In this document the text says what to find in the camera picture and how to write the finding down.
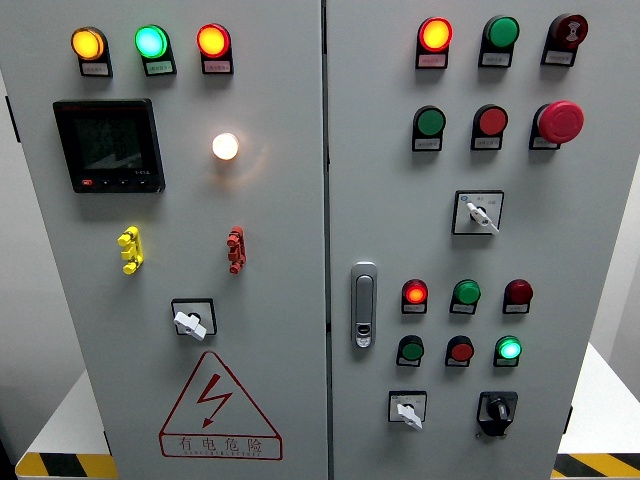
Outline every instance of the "red indicator light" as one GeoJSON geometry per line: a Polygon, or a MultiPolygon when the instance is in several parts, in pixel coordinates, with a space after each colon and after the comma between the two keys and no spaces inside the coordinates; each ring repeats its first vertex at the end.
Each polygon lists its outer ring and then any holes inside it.
{"type": "Polygon", "coordinates": [[[229,50],[231,39],[222,25],[210,23],[198,30],[196,43],[202,54],[209,58],[219,58],[229,50]]]}
{"type": "Polygon", "coordinates": [[[526,305],[533,298],[533,287],[526,280],[513,280],[509,282],[506,290],[510,303],[515,305],[526,305]]]}
{"type": "Polygon", "coordinates": [[[563,48],[578,48],[588,31],[589,25],[582,15],[560,15],[551,24],[551,35],[563,48]]]}
{"type": "Polygon", "coordinates": [[[499,107],[488,108],[480,115],[478,126],[485,135],[498,135],[507,128],[507,112],[499,107]]]}
{"type": "Polygon", "coordinates": [[[453,38],[453,27],[449,20],[442,17],[427,18],[418,34],[420,44],[430,52],[445,50],[453,38]]]}
{"type": "Polygon", "coordinates": [[[409,303],[424,303],[427,299],[429,290],[422,280],[409,280],[404,284],[402,294],[409,303]]]}
{"type": "Polygon", "coordinates": [[[567,143],[578,136],[584,125],[582,108],[568,100],[548,105],[538,115],[542,138],[551,143],[567,143]]]}
{"type": "Polygon", "coordinates": [[[473,346],[461,343],[451,349],[451,358],[456,362],[466,362],[473,357],[473,346]]]}

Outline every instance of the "emergency stop button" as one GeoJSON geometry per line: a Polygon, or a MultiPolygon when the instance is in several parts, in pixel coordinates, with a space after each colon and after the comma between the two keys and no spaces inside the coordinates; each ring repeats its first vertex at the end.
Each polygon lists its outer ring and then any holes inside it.
{"type": "Polygon", "coordinates": [[[584,112],[579,105],[560,100],[538,109],[533,119],[529,148],[557,150],[578,136],[584,126],[584,112]]]}

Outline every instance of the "yellow black hazard stripe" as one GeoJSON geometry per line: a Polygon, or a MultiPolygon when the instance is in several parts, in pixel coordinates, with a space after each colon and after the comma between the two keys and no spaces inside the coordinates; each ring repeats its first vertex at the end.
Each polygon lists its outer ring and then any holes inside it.
{"type": "Polygon", "coordinates": [[[118,478],[111,455],[28,452],[16,467],[20,477],[118,478]]]}
{"type": "Polygon", "coordinates": [[[640,453],[559,454],[551,478],[640,478],[640,453]]]}

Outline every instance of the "white wall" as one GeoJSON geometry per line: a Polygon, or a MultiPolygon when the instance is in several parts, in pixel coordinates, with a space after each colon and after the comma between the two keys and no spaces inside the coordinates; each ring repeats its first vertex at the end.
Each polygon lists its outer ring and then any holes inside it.
{"type": "Polygon", "coordinates": [[[0,439],[16,462],[84,370],[0,74],[0,439]]]}

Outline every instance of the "yellow indicator light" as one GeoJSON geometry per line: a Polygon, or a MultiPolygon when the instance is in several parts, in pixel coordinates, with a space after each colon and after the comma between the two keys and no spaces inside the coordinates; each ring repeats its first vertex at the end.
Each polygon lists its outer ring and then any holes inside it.
{"type": "Polygon", "coordinates": [[[196,41],[203,55],[210,58],[221,57],[229,50],[229,33],[224,27],[213,23],[198,31],[196,41]]]}
{"type": "Polygon", "coordinates": [[[433,17],[425,20],[420,29],[420,43],[431,52],[441,52],[449,46],[453,28],[446,18],[433,17]]]}
{"type": "Polygon", "coordinates": [[[232,133],[221,133],[213,139],[213,153],[220,160],[231,160],[238,154],[238,139],[232,133]]]}
{"type": "Polygon", "coordinates": [[[104,53],[104,38],[93,27],[82,27],[71,35],[71,48],[82,60],[97,60],[104,53]]]}

